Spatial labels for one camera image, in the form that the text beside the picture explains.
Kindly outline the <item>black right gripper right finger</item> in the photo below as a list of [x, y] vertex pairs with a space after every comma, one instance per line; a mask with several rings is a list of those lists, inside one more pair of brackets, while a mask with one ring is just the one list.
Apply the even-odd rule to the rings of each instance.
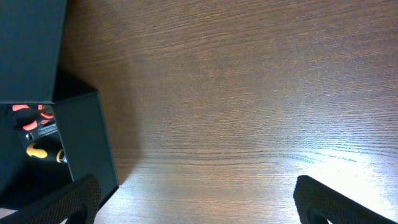
[[396, 224], [308, 175], [300, 175], [293, 198], [302, 224]]

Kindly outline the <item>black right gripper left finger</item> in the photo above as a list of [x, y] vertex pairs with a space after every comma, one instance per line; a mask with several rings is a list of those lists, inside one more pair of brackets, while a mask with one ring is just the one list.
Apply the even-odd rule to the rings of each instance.
[[1, 218], [1, 224], [67, 223], [91, 224], [101, 201], [98, 178], [87, 175], [62, 189]]

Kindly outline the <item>yellow black stubby screwdriver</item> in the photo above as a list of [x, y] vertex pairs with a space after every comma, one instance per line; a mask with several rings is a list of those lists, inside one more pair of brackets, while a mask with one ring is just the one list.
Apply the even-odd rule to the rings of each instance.
[[27, 147], [26, 153], [29, 157], [40, 159], [45, 162], [68, 163], [63, 149], [42, 149], [37, 147], [37, 143], [32, 143]]

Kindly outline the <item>orange black needle-nose pliers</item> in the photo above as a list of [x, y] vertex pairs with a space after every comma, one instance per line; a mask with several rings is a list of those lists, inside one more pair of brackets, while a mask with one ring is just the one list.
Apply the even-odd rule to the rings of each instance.
[[50, 105], [19, 104], [11, 106], [14, 127], [22, 131], [33, 131], [54, 122]]

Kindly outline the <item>black gift box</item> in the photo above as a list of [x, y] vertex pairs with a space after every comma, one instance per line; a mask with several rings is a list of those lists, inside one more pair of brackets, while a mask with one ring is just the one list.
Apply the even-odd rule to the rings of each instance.
[[[66, 1], [1, 1], [1, 207], [19, 210], [92, 174], [101, 202], [119, 187], [98, 91], [58, 65]], [[50, 105], [58, 131], [29, 141], [11, 106]], [[63, 149], [67, 164], [29, 157]]]

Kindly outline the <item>silver adjustable wrench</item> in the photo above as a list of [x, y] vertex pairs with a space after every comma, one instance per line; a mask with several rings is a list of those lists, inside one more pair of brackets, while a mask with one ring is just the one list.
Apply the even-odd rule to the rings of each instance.
[[41, 127], [39, 129], [35, 129], [31, 132], [28, 132], [25, 135], [25, 138], [29, 141], [35, 141], [42, 137], [48, 136], [50, 134], [56, 133], [58, 131], [57, 125], [55, 123]]

